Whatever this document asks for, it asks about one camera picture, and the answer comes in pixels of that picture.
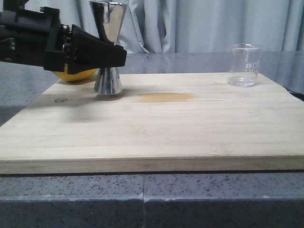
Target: wooden board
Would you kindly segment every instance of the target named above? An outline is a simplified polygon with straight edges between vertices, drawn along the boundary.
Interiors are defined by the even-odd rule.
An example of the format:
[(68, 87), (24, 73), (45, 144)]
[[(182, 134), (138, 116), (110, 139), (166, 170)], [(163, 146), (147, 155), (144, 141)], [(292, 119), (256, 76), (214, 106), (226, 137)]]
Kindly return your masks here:
[(304, 103), (259, 75), (121, 75), (62, 81), (0, 128), (0, 173), (304, 169)]

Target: curtain fold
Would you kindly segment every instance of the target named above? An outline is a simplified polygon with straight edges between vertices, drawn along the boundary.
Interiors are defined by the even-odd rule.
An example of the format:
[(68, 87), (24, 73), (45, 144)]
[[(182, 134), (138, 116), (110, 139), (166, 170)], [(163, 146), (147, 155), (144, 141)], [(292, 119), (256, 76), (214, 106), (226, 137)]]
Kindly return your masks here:
[[(304, 50), (304, 0), (119, 0), (129, 5), (119, 36), (129, 53), (230, 51), (256, 43), (266, 51)], [(89, 0), (30, 0), (26, 8), (61, 10), (64, 24), (97, 36)]]

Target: metal jigger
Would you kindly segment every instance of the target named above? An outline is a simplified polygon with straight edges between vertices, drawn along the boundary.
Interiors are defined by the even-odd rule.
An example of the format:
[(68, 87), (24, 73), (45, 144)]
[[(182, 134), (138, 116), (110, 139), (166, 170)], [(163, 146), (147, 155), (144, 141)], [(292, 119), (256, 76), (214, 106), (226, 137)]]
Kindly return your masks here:
[[(127, 4), (100, 1), (91, 1), (90, 4), (99, 38), (104, 42), (116, 45)], [(107, 95), (120, 93), (123, 87), (117, 68), (99, 69), (94, 90), (97, 93)]]

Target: speckled granite countertop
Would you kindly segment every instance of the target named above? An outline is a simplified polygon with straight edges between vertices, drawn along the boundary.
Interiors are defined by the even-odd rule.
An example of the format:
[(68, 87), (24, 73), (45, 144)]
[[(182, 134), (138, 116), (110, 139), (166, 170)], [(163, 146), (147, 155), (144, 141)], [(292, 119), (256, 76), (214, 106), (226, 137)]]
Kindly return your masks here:
[[(129, 54), (121, 73), (227, 72), (229, 53)], [(304, 93), (304, 52), (264, 52), (261, 73)], [(0, 62), (0, 125), (57, 78)], [(304, 227), (304, 172), (0, 176), (0, 227)]]

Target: yellow fruit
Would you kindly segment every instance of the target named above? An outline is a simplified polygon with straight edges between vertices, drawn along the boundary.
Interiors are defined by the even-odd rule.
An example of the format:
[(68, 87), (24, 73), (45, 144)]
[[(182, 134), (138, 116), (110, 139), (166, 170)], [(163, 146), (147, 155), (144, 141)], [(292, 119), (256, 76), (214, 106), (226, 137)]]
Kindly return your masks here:
[(92, 76), (97, 69), (91, 69), (91, 70), (86, 70), (86, 71), (82, 71), (79, 72), (77, 74), (74, 75), (69, 75), (67, 73), (67, 66), (65, 66), (65, 71), (64, 72), (59, 72), (59, 71), (54, 71), (53, 73), (59, 77), (60, 79), (67, 81), (67, 82), (72, 82), (72, 81), (79, 81), (79, 80), (83, 80), (86, 79), (90, 76)]

